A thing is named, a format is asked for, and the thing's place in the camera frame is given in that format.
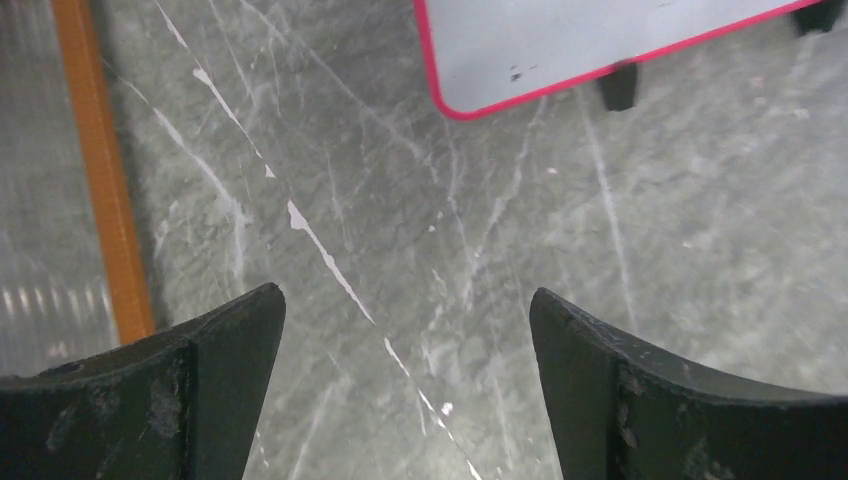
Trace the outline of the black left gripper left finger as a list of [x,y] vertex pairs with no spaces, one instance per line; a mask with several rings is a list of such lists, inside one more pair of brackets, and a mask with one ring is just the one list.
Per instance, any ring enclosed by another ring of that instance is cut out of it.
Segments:
[[5,479],[239,479],[278,354],[283,292],[1,381]]

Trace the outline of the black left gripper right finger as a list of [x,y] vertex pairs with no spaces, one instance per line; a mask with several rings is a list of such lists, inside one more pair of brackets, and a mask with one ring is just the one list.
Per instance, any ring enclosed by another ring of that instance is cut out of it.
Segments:
[[567,479],[843,479],[847,400],[736,376],[548,289],[529,323]]

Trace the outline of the pink-framed whiteboard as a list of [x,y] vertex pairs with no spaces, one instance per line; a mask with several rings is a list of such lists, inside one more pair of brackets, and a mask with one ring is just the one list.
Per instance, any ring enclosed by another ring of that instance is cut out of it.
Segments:
[[431,96],[471,120],[806,7],[804,1],[417,1]]

